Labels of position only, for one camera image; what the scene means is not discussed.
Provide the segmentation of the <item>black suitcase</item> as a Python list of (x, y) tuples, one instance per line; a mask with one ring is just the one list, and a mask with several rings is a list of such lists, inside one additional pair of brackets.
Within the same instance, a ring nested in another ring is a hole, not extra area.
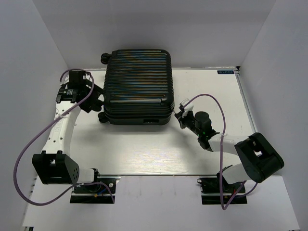
[(101, 123), (165, 125), (174, 110), (171, 55), (162, 49), (124, 49), (103, 53), (107, 66)]

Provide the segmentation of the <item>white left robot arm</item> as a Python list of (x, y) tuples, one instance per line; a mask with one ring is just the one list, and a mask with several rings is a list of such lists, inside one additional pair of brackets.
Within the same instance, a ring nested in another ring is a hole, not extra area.
[(89, 113), (102, 110), (99, 97), (102, 88), (93, 83), (91, 73), (83, 69), (66, 71), (68, 81), (60, 77), (61, 87), (56, 96), (55, 122), (41, 153), (34, 154), (32, 164), (43, 184), (81, 184), (97, 192), (102, 180), (97, 170), (84, 168), (70, 156), (70, 144), (77, 117), (81, 111)]

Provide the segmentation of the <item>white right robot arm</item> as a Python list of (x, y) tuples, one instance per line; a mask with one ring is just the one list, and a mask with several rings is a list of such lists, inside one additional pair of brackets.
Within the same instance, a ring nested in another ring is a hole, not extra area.
[(188, 128), (198, 136), (199, 145), (210, 152), (233, 154), (240, 163), (224, 167), (218, 173), (217, 185), (223, 192), (230, 191), (235, 183), (252, 180), (262, 183), (284, 167), (282, 157), (259, 132), (250, 136), (222, 135), (212, 128), (209, 114), (203, 111), (193, 113), (192, 108), (179, 107), (175, 114), (181, 129)]

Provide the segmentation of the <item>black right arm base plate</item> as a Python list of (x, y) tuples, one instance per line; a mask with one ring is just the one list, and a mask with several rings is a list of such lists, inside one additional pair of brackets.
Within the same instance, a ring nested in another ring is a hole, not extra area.
[[(219, 205), (220, 204), (220, 192), (219, 192), (219, 179), (218, 177), (201, 177), (197, 179), (197, 183), (201, 187), (201, 199), (203, 205)], [(228, 184), (223, 180), (223, 203), (229, 201), (231, 196), (240, 187), (241, 183)], [(247, 198), (245, 196), (245, 187), (243, 186), (236, 196), (231, 201), (231, 205), (243, 205), (247, 204)]]

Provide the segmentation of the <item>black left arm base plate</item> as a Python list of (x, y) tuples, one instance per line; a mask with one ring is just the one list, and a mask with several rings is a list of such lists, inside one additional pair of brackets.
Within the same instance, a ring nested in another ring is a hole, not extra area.
[(74, 187), (70, 196), (71, 204), (113, 204), (116, 196), (116, 184), (120, 176), (97, 177), (102, 184)]

